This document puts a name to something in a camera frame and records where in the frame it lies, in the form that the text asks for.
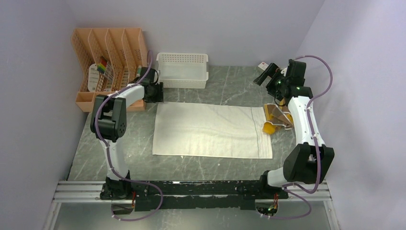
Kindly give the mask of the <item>white towel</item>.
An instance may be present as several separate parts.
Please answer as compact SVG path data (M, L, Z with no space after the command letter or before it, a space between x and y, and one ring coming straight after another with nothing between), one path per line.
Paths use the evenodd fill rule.
M261 107L203 103L160 103L157 108L152 153L272 159L271 137L262 131Z

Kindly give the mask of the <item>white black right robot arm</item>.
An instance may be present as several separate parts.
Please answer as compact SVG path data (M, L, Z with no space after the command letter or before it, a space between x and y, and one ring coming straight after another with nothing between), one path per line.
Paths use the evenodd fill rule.
M260 86L267 77L269 95L286 106L291 114L295 131L296 146L285 159L283 166L266 172L267 179L258 186L263 198L271 198L277 187L284 188L299 183L314 184L317 187L334 159L333 148L327 147L322 139L313 111L314 96L305 86L306 63L290 59L286 68L270 63L254 80Z

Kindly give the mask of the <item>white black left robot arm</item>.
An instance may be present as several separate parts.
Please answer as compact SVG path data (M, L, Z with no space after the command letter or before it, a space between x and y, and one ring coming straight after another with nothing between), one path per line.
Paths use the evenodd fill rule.
M140 67L135 79L123 89L96 95L90 129L101 143L107 163L101 200L127 199L134 195L121 141L127 129L127 108L138 100L159 103L163 99L163 83L159 82L158 71L151 67Z

